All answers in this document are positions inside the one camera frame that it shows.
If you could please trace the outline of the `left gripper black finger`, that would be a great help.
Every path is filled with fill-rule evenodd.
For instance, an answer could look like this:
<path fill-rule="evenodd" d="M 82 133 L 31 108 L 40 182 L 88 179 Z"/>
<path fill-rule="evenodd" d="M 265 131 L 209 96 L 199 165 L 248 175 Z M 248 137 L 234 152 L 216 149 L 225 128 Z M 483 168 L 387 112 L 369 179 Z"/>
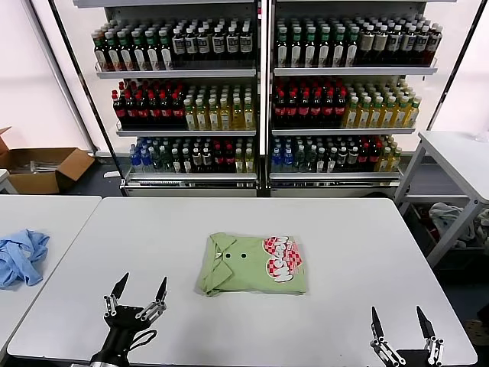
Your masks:
<path fill-rule="evenodd" d="M 167 277 L 161 282 L 155 299 L 151 301 L 135 318 L 140 321 L 155 321 L 167 309 L 165 298 L 167 296 Z"/>
<path fill-rule="evenodd" d="M 125 285 L 127 283 L 129 273 L 125 275 L 115 284 L 110 294 L 104 296 L 106 311 L 104 317 L 113 317 L 116 315 L 116 307 L 118 306 L 119 298 L 121 297 Z"/>

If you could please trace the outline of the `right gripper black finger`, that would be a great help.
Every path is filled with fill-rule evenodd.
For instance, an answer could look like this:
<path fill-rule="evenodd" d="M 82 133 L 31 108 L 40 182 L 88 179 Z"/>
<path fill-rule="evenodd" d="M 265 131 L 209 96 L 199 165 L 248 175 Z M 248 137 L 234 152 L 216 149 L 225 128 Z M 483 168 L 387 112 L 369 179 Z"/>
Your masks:
<path fill-rule="evenodd" d="M 419 325 L 425 339 L 424 349 L 428 351 L 427 364 L 442 364 L 442 356 L 444 353 L 444 339 L 438 338 L 435 334 L 431 321 L 423 313 L 420 306 L 416 307 L 416 314 Z"/>
<path fill-rule="evenodd" d="M 405 366 L 405 358 L 403 358 L 385 339 L 381 321 L 375 306 L 371 307 L 371 319 L 373 339 L 370 342 L 370 346 L 377 357 L 385 364 L 385 366 Z"/>

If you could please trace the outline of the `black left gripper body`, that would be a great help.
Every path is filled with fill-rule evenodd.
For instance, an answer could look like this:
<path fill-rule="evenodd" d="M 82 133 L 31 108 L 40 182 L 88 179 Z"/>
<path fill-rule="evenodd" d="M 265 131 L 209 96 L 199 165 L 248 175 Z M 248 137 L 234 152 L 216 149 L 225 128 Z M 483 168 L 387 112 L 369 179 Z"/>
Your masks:
<path fill-rule="evenodd" d="M 145 346 L 157 335 L 151 330 L 153 321 L 140 321 L 135 318 L 143 307 L 116 307 L 116 315 L 104 317 L 109 332 L 102 348 L 92 356 L 90 362 L 129 362 L 130 351 Z"/>

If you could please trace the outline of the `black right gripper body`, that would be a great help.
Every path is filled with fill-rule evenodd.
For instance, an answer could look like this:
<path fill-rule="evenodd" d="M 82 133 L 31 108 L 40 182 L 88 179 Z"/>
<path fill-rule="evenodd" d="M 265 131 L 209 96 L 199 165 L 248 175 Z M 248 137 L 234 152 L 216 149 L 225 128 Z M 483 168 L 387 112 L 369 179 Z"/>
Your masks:
<path fill-rule="evenodd" d="M 398 349 L 398 355 L 405 361 L 403 367 L 430 367 L 428 349 Z"/>

